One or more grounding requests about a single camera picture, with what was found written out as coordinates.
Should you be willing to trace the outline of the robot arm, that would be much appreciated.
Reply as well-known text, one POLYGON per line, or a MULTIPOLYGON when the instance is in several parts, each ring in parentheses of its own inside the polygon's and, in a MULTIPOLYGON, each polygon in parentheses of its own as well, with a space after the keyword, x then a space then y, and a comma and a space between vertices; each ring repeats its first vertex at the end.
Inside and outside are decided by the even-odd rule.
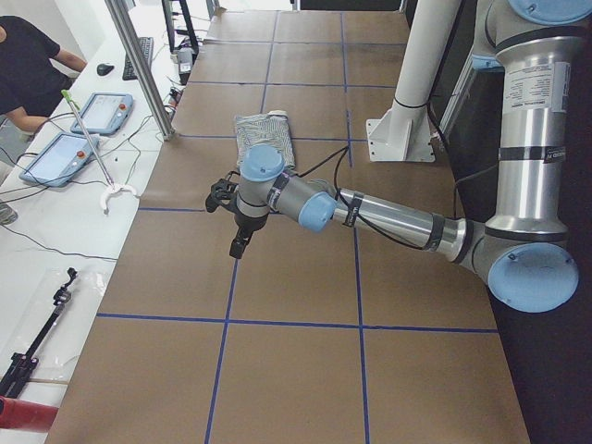
POLYGON ((278 148, 246 149, 228 186, 241 258, 271 212, 318 232, 337 221, 420 251, 441 253, 478 275, 511 308, 543 313, 567 302, 579 274, 559 220, 571 67, 591 21, 587 1, 480 1, 467 64, 503 74, 496 209, 486 222, 445 217, 307 181, 278 148))

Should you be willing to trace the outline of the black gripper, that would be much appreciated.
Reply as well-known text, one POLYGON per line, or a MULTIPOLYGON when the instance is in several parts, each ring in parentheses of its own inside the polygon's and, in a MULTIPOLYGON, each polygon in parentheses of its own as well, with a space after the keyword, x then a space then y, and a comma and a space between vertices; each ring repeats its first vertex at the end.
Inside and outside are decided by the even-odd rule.
POLYGON ((233 258, 242 258, 254 232, 265 226, 268 218, 268 206, 266 204, 233 203, 231 207, 238 230, 230 244, 229 255, 233 258))

